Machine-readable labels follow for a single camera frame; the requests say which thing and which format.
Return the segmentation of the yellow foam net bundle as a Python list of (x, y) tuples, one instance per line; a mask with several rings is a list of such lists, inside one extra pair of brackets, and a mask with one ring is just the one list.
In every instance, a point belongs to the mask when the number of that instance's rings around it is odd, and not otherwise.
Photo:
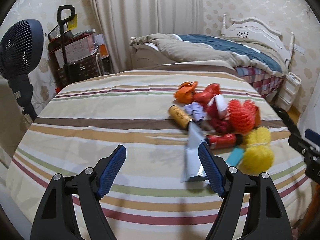
[(267, 171), (274, 162), (270, 147), (271, 133), (266, 127), (258, 127), (245, 136), (245, 151), (241, 166), (249, 174)]

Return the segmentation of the silver cream tube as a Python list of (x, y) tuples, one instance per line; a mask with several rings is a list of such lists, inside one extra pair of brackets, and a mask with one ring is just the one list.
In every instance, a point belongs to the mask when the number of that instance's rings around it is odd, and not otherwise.
[(188, 124), (188, 142), (184, 152), (184, 168), (182, 182), (195, 182), (207, 180), (206, 173), (200, 162), (199, 145), (205, 142), (202, 129), (191, 121)]

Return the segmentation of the red can black cap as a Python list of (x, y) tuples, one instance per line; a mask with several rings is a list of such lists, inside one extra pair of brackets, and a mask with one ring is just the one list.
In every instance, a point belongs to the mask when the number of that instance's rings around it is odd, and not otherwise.
[(240, 134), (207, 135), (206, 142), (211, 149), (233, 148), (241, 145), (243, 137)]

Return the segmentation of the yellow cylindrical bottle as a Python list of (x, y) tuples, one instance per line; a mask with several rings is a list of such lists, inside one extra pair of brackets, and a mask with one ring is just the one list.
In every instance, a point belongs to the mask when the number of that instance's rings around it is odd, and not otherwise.
[(169, 115), (175, 120), (175, 122), (182, 128), (188, 130), (189, 123), (193, 121), (184, 109), (178, 105), (172, 105), (168, 109)]

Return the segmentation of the black trash bin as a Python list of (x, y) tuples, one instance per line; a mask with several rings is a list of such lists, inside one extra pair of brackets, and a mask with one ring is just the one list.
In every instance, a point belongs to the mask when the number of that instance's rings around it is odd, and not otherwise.
[(293, 120), (290, 118), (289, 114), (282, 108), (271, 105), (273, 110), (277, 113), (277, 115), (281, 118), (285, 126), (288, 128), (291, 134), (295, 134), (299, 137), (301, 137), (300, 131), (297, 127), (297, 125), (293, 122)]

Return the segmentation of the white door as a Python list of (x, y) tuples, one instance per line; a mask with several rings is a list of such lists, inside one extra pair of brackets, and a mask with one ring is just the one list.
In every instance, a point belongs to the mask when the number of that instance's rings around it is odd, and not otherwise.
[(319, 133), (319, 122), (320, 122), (320, 80), (317, 79), (315, 90), (311, 96), (311, 99), (306, 107), (306, 110), (299, 117), (298, 129), (303, 139), (305, 139), (305, 131), (311, 129), (314, 132)]

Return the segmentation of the white plastic drawer unit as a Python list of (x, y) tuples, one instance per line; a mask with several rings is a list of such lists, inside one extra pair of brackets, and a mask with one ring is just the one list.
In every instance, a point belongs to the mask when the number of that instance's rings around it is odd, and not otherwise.
[(285, 111), (288, 111), (300, 89), (302, 80), (293, 72), (285, 76), (284, 82), (276, 99), (276, 105)]

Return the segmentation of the plaid bed sheet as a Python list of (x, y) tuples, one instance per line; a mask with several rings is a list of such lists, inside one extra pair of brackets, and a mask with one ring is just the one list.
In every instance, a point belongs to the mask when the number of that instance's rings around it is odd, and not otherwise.
[(249, 83), (263, 98), (277, 92), (283, 77), (270, 75), (255, 67), (235, 67), (237, 74)]

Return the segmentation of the red and white wrapper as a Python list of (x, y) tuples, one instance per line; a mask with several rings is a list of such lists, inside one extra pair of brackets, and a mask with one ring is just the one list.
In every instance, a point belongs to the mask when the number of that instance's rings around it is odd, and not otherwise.
[(227, 134), (233, 131), (231, 124), (226, 120), (227, 103), (218, 83), (212, 83), (204, 91), (195, 93), (194, 101), (203, 107), (209, 116), (208, 123), (217, 133)]

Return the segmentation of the white wooden headboard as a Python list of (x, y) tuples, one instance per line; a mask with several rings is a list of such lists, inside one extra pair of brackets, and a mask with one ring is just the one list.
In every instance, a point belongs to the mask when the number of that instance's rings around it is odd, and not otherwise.
[(227, 15), (223, 14), (221, 35), (227, 37), (250, 38), (263, 42), (278, 52), (287, 68), (289, 68), (295, 46), (295, 34), (291, 32), (288, 49), (282, 41), (281, 32), (271, 28), (264, 21), (256, 17), (242, 19), (230, 18), (231, 25), (227, 28)]

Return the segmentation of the striped bed cover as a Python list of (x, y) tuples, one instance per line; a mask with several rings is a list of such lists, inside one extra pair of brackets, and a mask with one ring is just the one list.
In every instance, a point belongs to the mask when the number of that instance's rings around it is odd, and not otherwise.
[(186, 81), (197, 90), (218, 83), (226, 100), (251, 100), (271, 133), (271, 176), (291, 224), (312, 199), (302, 156), (288, 145), (289, 131), (265, 99), (229, 69), (171, 66), (96, 77), (65, 87), (21, 140), (7, 189), (32, 221), (52, 176), (79, 174), (124, 145), (127, 156), (101, 200), (117, 239), (205, 239), (221, 198), (205, 183), (183, 183), (187, 132), (171, 120), (174, 92)]

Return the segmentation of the dark woven basket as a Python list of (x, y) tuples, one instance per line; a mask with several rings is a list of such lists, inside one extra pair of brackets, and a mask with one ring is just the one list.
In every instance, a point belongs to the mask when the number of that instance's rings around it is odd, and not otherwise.
[(56, 71), (58, 87), (62, 89), (72, 83), (102, 76), (103, 67), (100, 61), (100, 55), (97, 53), (59, 68)]

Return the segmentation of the cardboard box with labels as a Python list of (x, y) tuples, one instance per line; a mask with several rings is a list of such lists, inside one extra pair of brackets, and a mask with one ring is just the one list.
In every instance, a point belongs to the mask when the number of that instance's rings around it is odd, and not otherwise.
[(67, 63), (79, 61), (95, 53), (94, 35), (88, 35), (65, 46)]

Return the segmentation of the beige and blue duvet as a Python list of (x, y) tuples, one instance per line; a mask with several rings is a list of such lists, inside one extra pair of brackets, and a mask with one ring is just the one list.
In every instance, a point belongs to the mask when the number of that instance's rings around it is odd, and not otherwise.
[(287, 66), (277, 51), (252, 39), (156, 33), (133, 37), (130, 46), (135, 50), (134, 60), (145, 48), (153, 50), (145, 56), (156, 59), (160, 64), (198, 62), (230, 69), (254, 67), (275, 77), (288, 74)]

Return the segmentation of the dark blue standing fan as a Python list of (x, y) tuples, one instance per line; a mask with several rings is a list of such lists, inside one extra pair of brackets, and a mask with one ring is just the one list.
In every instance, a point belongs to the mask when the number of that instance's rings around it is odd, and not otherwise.
[(37, 118), (31, 103), (33, 85), (28, 74), (39, 64), (43, 51), (43, 28), (35, 19), (12, 25), (1, 39), (1, 76), (8, 81), (22, 113)]

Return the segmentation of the cream curtain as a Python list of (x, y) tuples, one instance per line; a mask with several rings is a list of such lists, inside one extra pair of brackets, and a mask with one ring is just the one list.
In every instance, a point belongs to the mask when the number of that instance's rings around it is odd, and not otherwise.
[(203, 32), (202, 0), (90, 0), (90, 4), (106, 39), (114, 73), (132, 66), (131, 37)]

